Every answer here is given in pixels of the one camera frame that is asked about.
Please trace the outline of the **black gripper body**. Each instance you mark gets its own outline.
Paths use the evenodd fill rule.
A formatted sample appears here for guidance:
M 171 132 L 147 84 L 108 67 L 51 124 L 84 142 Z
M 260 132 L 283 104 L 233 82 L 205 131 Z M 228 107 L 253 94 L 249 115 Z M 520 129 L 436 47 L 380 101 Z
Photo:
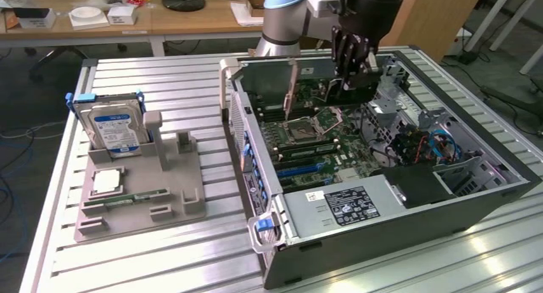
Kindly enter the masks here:
M 339 26 L 376 47 L 389 33 L 403 0 L 339 0 Z

